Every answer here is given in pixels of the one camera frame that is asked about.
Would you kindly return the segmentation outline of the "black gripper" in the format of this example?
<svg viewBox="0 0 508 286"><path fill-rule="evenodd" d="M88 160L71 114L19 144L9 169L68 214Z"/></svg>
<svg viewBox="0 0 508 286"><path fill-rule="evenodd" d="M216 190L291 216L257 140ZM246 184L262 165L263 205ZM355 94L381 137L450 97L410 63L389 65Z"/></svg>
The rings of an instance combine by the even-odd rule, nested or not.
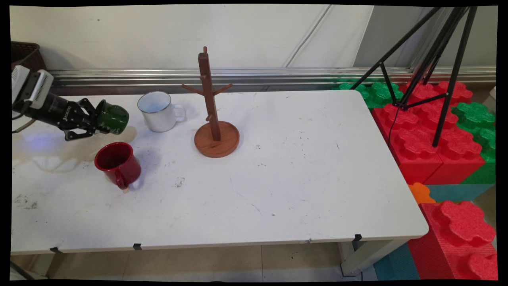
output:
<svg viewBox="0 0 508 286"><path fill-rule="evenodd" d="M25 115L65 131L65 141L91 137L97 125L87 121L97 121L103 115L104 100L94 107L87 98L69 101L54 94L48 94L40 109L28 107Z"/></svg>

